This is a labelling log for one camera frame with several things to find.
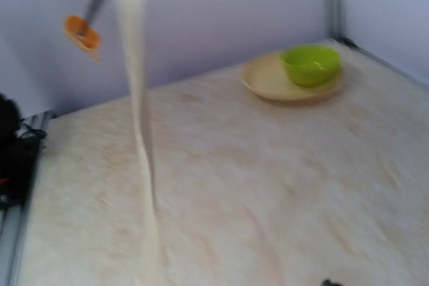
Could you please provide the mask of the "beige folding umbrella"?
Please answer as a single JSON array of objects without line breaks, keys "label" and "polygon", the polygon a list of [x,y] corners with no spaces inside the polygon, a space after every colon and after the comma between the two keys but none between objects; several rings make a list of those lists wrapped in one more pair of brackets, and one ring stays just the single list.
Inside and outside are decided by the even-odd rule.
[{"label": "beige folding umbrella", "polygon": [[[89,0],[82,17],[68,16],[64,20],[64,33],[82,51],[98,59],[101,44],[92,29],[96,16],[106,0]],[[141,261],[137,270],[137,285],[157,285],[160,267],[160,236],[157,223],[156,183],[151,135],[151,116],[145,71],[145,42],[142,38],[145,25],[146,0],[117,0],[117,17],[125,56],[125,68],[131,94],[135,144],[141,170],[143,241],[139,250]]]}]

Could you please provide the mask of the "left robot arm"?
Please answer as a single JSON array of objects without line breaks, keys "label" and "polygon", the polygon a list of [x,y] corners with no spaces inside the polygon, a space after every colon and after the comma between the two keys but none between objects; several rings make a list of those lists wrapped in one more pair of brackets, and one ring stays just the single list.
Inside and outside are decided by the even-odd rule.
[{"label": "left robot arm", "polygon": [[1,209],[24,203],[46,132],[24,122],[14,100],[1,95]]}]

